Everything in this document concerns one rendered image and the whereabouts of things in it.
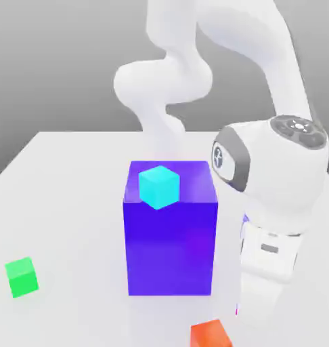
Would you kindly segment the large blue box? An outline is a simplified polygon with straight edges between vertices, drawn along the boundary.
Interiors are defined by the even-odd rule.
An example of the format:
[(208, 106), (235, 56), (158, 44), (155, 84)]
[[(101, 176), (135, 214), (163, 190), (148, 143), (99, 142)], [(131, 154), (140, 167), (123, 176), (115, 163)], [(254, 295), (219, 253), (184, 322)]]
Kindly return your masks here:
[[(139, 175), (163, 166), (180, 177), (179, 200), (154, 209)], [(210, 295), (218, 200), (206, 161), (132, 161), (123, 198), (129, 295)]]

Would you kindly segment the small green cube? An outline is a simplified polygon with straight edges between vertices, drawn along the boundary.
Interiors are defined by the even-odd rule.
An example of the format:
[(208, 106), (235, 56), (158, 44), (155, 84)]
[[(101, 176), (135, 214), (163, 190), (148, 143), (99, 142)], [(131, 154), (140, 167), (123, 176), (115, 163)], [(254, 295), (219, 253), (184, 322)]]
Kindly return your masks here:
[(13, 298), (19, 298), (39, 289), (35, 267), (30, 257), (7, 263), (5, 271)]

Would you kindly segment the small orange cube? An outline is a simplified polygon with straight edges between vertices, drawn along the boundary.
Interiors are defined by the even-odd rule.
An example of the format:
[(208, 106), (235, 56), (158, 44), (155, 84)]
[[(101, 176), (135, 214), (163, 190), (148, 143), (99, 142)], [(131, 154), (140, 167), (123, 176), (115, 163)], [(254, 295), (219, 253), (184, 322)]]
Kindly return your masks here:
[(219, 319), (192, 325), (190, 347), (233, 347)]

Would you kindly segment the small cyan cube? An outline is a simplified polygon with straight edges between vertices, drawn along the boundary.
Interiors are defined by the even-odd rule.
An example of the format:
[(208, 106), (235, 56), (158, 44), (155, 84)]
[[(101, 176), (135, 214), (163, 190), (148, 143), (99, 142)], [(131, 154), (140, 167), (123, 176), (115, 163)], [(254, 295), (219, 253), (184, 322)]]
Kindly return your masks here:
[(180, 176), (159, 165), (138, 174), (139, 198), (155, 210), (179, 201)]

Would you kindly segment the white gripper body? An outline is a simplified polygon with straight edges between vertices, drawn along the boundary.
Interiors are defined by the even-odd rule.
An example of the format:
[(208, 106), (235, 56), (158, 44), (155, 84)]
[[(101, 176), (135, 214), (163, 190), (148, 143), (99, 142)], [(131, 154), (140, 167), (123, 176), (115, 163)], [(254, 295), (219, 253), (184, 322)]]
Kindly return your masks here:
[(265, 325), (283, 289), (282, 283), (243, 272), (238, 318), (253, 327)]

